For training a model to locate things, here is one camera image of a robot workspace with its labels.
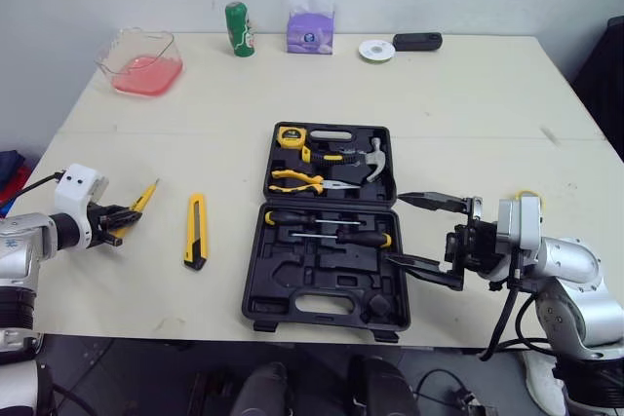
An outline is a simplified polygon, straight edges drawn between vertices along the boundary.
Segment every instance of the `pliers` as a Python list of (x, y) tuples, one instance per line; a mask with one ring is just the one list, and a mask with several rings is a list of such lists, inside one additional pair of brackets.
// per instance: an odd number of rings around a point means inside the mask
[(307, 175), (296, 170), (273, 170), (271, 177), (274, 179), (284, 179), (286, 177), (297, 179), (305, 182), (304, 185), (298, 187), (280, 187), (278, 185), (269, 185), (272, 192), (280, 192), (282, 194), (291, 194), (294, 192), (305, 192), (306, 190), (316, 192), (318, 195), (323, 193), (325, 189), (359, 189), (359, 185), (347, 184), (340, 180), (324, 179), (321, 175)]

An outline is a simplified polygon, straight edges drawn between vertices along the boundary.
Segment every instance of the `white tabletop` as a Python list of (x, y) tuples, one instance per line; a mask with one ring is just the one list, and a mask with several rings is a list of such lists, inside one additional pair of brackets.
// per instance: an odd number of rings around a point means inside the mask
[[(105, 205), (129, 205), (160, 178), (123, 246), (64, 251), (43, 265), (37, 330), (371, 343), (368, 331), (334, 326), (254, 332), (241, 313), (271, 134), (283, 120), (386, 126), (399, 193), (480, 195), (485, 220), (499, 198), (540, 193), (543, 234), (592, 246), (624, 302), (624, 165), (534, 38), (445, 36), (436, 53), (381, 65), (357, 56), (371, 36), (337, 35), (334, 55), (320, 57), (285, 54), (282, 35), (259, 35), (248, 58), (234, 57), (224, 34), (175, 38), (185, 70), (166, 94), (118, 95), (96, 72), (31, 177), (74, 162), (95, 168), (110, 178)], [(12, 214), (51, 212), (53, 191), (29, 193)], [(192, 192), (208, 199), (211, 254), (199, 273), (181, 265)], [(446, 232), (462, 220), (403, 202), (394, 210), (404, 251), (431, 258), (442, 258)], [(401, 345), (487, 344), (504, 290), (489, 292), (470, 272), (463, 292), (408, 284)], [(533, 314), (525, 333), (543, 335)], [(512, 337), (509, 326), (504, 338)]]

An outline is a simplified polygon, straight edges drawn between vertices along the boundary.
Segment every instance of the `tape roll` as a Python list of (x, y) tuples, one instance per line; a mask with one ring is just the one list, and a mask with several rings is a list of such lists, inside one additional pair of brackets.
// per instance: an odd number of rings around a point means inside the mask
[(375, 63), (390, 60), (394, 57), (396, 52), (391, 43), (381, 41), (380, 39), (370, 39), (369, 41), (364, 41), (358, 48), (358, 51), (360, 51), (360, 56), (362, 56), (365, 60)]

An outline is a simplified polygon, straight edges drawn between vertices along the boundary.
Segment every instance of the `tissue box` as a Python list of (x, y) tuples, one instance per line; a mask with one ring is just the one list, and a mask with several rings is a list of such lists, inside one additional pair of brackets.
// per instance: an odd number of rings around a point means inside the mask
[(300, 54), (331, 54), (333, 17), (321, 14), (294, 14), (286, 33), (287, 51)]

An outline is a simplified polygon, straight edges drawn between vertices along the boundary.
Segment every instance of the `black tool case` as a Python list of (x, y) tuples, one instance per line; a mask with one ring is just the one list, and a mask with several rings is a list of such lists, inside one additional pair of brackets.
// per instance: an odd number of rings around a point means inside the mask
[[(277, 140), (281, 128), (307, 130), (306, 146), (313, 152), (356, 155), (372, 151), (371, 139), (380, 138), (385, 153), (384, 170), (373, 182), (374, 170), (359, 165), (305, 163), (301, 151), (283, 148)], [(317, 132), (347, 132), (347, 139), (317, 138)], [(273, 170), (295, 170), (324, 179), (361, 185), (361, 189), (324, 190), (291, 194), (269, 190), (270, 185), (296, 187), (304, 182), (272, 178)], [(399, 218), (390, 208), (397, 200), (392, 175), (390, 133), (383, 127), (342, 126), (281, 122), (271, 139), (264, 178), (266, 203), (260, 207), (253, 240), (243, 314), (253, 320), (256, 331), (275, 331), (282, 321), (353, 326), (368, 329), (379, 342), (397, 343), (396, 331), (410, 326), (405, 273), (381, 259), (379, 247), (338, 244), (335, 239), (298, 238), (291, 233), (334, 235), (336, 230), (382, 231), (392, 237), (384, 251), (402, 252)], [(266, 223), (269, 211), (286, 210), (314, 214), (326, 220), (359, 221), (360, 225), (312, 223), (275, 225)], [(304, 312), (295, 305), (304, 295), (347, 298), (348, 314)]]

